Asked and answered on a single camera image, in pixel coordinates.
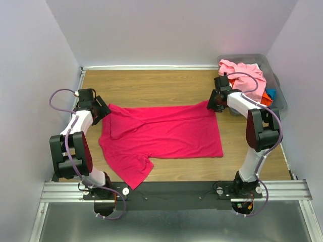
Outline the magenta t-shirt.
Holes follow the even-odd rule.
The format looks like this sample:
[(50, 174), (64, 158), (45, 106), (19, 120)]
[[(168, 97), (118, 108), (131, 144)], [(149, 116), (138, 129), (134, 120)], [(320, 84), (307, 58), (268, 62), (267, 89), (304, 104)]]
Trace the magenta t-shirt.
[(223, 157), (215, 112), (195, 105), (125, 108), (110, 104), (98, 140), (110, 168), (136, 189), (150, 174), (150, 158)]

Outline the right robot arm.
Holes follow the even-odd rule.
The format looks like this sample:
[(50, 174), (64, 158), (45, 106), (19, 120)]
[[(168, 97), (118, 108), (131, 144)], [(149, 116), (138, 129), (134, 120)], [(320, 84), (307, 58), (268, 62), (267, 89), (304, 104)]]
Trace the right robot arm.
[(227, 75), (216, 77), (214, 85), (207, 109), (222, 112), (225, 108), (232, 108), (247, 119), (246, 141), (249, 148), (245, 161), (232, 182), (221, 181), (217, 188), (229, 198), (243, 198), (256, 192), (265, 160), (282, 141), (279, 110), (262, 105), (247, 97), (245, 92), (233, 89)]

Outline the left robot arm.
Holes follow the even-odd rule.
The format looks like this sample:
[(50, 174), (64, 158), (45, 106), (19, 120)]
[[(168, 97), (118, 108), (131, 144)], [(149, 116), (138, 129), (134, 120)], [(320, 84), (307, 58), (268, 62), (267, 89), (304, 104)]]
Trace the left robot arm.
[[(61, 91), (69, 91), (78, 98), (73, 110), (55, 107), (52, 99)], [(106, 172), (94, 167), (86, 133), (90, 126), (98, 124), (111, 110), (92, 88), (73, 91), (63, 88), (55, 91), (49, 98), (51, 108), (71, 114), (67, 127), (49, 139), (50, 152), (55, 176), (57, 178), (78, 178), (80, 189), (89, 199), (108, 200), (116, 195)]]

